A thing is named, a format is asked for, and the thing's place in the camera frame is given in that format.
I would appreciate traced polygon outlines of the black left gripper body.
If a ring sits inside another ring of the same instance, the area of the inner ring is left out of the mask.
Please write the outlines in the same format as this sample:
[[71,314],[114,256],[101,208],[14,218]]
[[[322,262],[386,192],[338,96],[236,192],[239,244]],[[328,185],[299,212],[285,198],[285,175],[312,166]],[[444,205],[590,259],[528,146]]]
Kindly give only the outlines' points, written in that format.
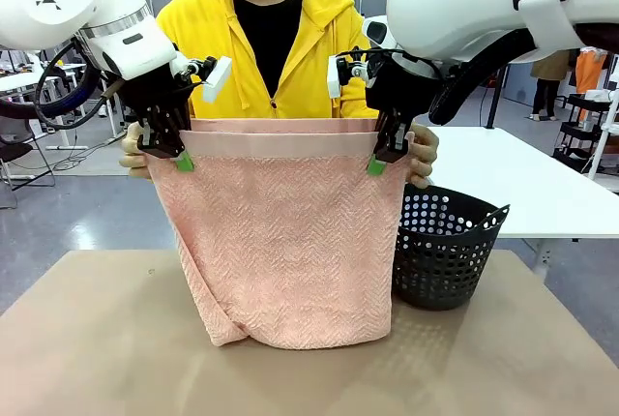
[[192,77],[189,74],[173,74],[170,66],[164,64],[147,74],[126,80],[118,95],[133,112],[137,122],[148,117],[148,108],[155,110],[156,106],[180,122],[189,122],[188,101],[191,93]]

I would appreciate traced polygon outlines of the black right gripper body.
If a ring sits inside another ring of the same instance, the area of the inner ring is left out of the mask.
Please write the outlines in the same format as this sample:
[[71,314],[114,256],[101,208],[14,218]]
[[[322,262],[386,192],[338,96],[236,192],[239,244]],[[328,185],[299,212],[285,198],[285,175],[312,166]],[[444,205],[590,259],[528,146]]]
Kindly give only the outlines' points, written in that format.
[[408,54],[369,54],[366,103],[378,122],[400,113],[404,119],[425,114],[439,91],[439,70]]

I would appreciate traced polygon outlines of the person's right hand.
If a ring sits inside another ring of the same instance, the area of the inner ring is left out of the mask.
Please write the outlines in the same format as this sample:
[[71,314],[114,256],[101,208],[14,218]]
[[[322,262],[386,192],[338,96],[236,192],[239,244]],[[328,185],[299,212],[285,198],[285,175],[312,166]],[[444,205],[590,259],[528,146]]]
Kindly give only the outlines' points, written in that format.
[[128,171],[131,177],[151,180],[145,156],[137,147],[142,132],[143,129],[137,122],[129,125],[127,133],[121,141],[124,155],[119,164]]

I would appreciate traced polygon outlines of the person's left hand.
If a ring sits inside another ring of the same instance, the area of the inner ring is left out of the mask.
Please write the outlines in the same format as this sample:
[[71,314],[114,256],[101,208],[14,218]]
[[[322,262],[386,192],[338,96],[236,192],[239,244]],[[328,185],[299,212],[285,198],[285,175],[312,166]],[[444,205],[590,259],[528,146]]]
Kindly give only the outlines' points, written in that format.
[[414,137],[409,145],[407,182],[417,189],[425,189],[430,184],[429,176],[437,159],[439,138],[428,127],[419,124],[413,124],[410,132]]

